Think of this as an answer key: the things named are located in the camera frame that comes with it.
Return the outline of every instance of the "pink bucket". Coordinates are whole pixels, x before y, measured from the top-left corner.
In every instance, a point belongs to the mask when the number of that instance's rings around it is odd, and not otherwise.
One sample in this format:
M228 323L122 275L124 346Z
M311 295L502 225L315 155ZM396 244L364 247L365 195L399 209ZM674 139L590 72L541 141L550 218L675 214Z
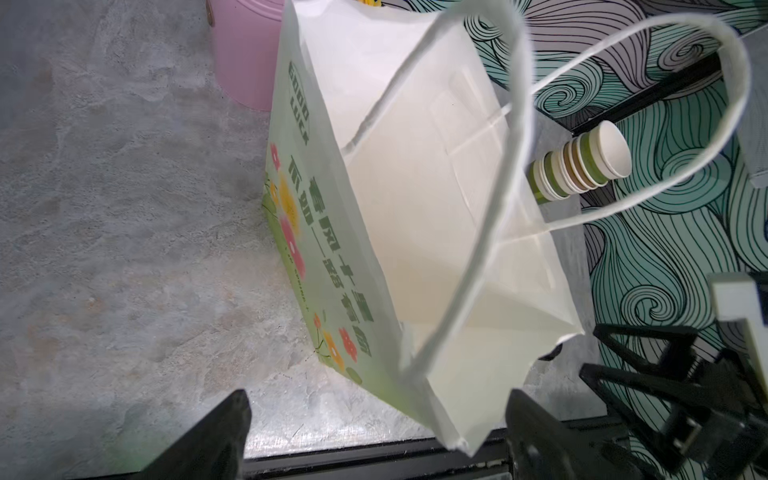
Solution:
M235 101L272 110L284 0L207 0L216 80Z

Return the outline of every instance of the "teal wave pattern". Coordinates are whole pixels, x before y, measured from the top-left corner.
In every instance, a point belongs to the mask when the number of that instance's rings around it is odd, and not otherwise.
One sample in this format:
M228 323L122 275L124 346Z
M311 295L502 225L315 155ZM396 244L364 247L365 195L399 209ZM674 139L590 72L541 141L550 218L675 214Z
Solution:
M667 178L709 142L727 104L722 79L699 91L676 94L619 122L633 158L629 177L612 188L583 195L584 210L621 199ZM711 273L768 270L768 194L749 181L738 142L733 139L713 162L691 179L621 214L585 228L591 287L599 323L685 325L699 330L694 345L702 359L723 348L714 321L707 276ZM621 341L655 361L663 345L653 340ZM609 349L605 365L630 369ZM649 425L661 428L669 416L666 402L613 385L611 388ZM636 455L653 461L639 441ZM688 462L671 478L703 478L700 465ZM757 478L748 470L744 478Z
M448 8L456 0L383 0L414 12ZM563 58L573 58L602 38L653 15L710 13L747 33L768 22L764 0L511 0L523 13L537 53L536 77ZM491 79L507 84L508 49L488 19L469 18L465 27ZM671 72L717 49L701 31L678 25L641 32L597 55L588 65L538 92L536 106L564 127L574 127L600 112L652 88Z

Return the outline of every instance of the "swirl pattern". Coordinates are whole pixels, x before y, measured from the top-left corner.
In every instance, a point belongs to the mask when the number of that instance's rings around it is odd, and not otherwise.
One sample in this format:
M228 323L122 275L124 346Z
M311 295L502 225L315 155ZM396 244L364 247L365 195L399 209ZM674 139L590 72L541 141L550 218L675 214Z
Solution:
M574 54L538 53L537 80L570 61ZM536 108L558 117L574 114L592 101L603 83L603 69L596 61L587 60L552 82L536 97Z
M585 209L626 197L669 177L709 142L726 105L722 79L699 91L678 92L621 121L630 145L631 176L612 189L582 195ZM737 326L720 331L707 284L712 273L768 270L768 195L749 181L738 142L732 140L712 163L691 179L638 207L585 228L592 295L599 323L686 325L699 330L694 349L712 360L724 345L739 347ZM663 343L621 339L654 361ZM605 365L628 368L612 351L601 349ZM660 429L669 404L643 393L614 386L617 395L649 425ZM650 460L633 442L636 453ZM700 465L689 462L673 478L703 478ZM744 478L754 478L748 470Z

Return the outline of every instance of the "gray concrete surface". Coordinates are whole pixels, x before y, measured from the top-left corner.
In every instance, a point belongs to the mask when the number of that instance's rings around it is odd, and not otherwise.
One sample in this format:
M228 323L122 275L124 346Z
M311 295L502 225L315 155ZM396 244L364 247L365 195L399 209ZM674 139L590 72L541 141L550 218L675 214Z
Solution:
M247 456L429 435L313 358L260 211L269 115L209 41L203 2L0 3L3 478L139 469L240 387ZM531 392L598 414L570 351Z

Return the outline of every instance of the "white paper bag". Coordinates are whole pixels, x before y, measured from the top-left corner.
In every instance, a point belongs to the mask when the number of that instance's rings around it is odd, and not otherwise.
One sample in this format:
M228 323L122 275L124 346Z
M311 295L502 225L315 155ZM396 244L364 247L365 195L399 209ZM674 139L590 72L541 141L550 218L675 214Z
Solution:
M527 154L531 126L507 141L489 121L500 106L475 46L439 15L286 2L264 207L321 361L472 454L530 365L582 330L533 194L502 162L505 142ZM512 45L514 61L528 46ZM497 190L512 194L489 206ZM470 261L503 220L517 240Z

